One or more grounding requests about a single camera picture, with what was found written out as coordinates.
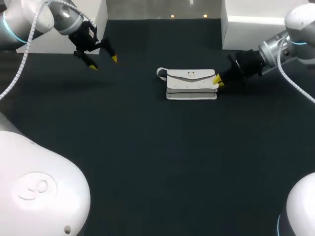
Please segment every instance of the black tabletop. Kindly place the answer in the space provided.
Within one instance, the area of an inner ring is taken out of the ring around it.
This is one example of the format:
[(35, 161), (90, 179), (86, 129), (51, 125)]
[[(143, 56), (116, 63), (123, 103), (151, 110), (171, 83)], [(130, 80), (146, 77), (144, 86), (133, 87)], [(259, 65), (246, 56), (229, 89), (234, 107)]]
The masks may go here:
[[(5, 113), (84, 172), (85, 235), (272, 235), (290, 189), (315, 171), (315, 105), (277, 70), (216, 101), (166, 100), (158, 67), (229, 67), (219, 20), (110, 21), (105, 34), (121, 65), (105, 52), (98, 72), (31, 55)], [(314, 73), (284, 69), (315, 95)]]

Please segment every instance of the handbag flap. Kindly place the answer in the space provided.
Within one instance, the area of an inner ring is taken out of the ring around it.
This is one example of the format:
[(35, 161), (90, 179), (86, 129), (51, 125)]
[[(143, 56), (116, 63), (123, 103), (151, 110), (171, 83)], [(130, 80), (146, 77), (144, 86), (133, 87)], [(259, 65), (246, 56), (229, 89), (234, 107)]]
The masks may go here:
[(167, 75), (193, 81), (213, 77), (216, 73), (214, 70), (167, 70)]

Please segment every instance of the embossed logo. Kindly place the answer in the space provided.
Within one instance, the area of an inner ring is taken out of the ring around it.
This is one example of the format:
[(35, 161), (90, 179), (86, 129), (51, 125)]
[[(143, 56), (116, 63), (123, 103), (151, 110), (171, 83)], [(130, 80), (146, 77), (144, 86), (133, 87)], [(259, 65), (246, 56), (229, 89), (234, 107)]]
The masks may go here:
[(32, 172), (20, 177), (14, 185), (16, 201), (24, 207), (39, 207), (57, 194), (57, 183), (50, 175)]

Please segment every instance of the white purse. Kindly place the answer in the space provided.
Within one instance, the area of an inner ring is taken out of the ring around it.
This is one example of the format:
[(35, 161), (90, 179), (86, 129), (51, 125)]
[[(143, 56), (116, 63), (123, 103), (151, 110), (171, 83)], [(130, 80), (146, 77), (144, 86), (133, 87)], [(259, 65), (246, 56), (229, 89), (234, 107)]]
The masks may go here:
[(170, 100), (215, 100), (214, 70), (167, 70), (166, 97)]

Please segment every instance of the white cable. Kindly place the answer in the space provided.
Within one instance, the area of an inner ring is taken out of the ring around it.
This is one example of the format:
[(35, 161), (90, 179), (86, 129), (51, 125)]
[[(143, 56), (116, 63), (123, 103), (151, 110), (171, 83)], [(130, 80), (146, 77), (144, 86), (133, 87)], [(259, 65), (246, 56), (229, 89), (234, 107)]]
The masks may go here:
[(299, 87), (296, 83), (294, 83), (290, 77), (287, 76), (287, 74), (284, 72), (284, 70), (282, 69), (281, 66), (281, 54), (282, 54), (282, 48), (284, 46), (286, 37), (284, 37), (281, 41), (280, 47), (279, 47), (279, 51), (278, 51), (278, 59), (277, 59), (277, 63), (278, 63), (278, 68), (279, 71), (281, 72), (282, 76), (293, 86), (295, 87), (301, 94), (303, 94), (304, 96), (306, 96), (311, 102), (315, 103), (315, 99), (310, 96), (307, 92), (305, 92), (301, 87)]
[(22, 59), (22, 62), (20, 64), (20, 68), (19, 68), (18, 72), (16, 73), (14, 79), (10, 83), (10, 85), (6, 88), (6, 90), (2, 94), (0, 94), (0, 100), (2, 100), (13, 89), (13, 87), (16, 84), (16, 82), (19, 80), (19, 78), (20, 78), (20, 76), (22, 74), (22, 71), (24, 69), (26, 60), (28, 58), (29, 52), (30, 52), (30, 46), (31, 46), (31, 43), (32, 43), (32, 40), (33, 40), (33, 37), (34, 37), (34, 32), (35, 32), (38, 16), (39, 16), (43, 6), (45, 4), (47, 4), (47, 3), (50, 4), (51, 2), (61, 3), (61, 4), (65, 5), (65, 6), (71, 8), (72, 10), (76, 11), (77, 13), (79, 13), (81, 16), (84, 16), (85, 18), (87, 18), (88, 21), (93, 25), (93, 27), (96, 28), (95, 22), (93, 20), (91, 20), (87, 15), (85, 15), (82, 11), (80, 11), (76, 6), (71, 5), (68, 2), (64, 2), (62, 0), (44, 0), (40, 4), (40, 6), (38, 8), (38, 11), (35, 14), (35, 17), (34, 17), (34, 20), (33, 20), (32, 26), (31, 26), (31, 31), (30, 31), (30, 34), (29, 34), (28, 42), (26, 44), (26, 49), (25, 49), (25, 52), (24, 52), (24, 55), (23, 55), (23, 59)]

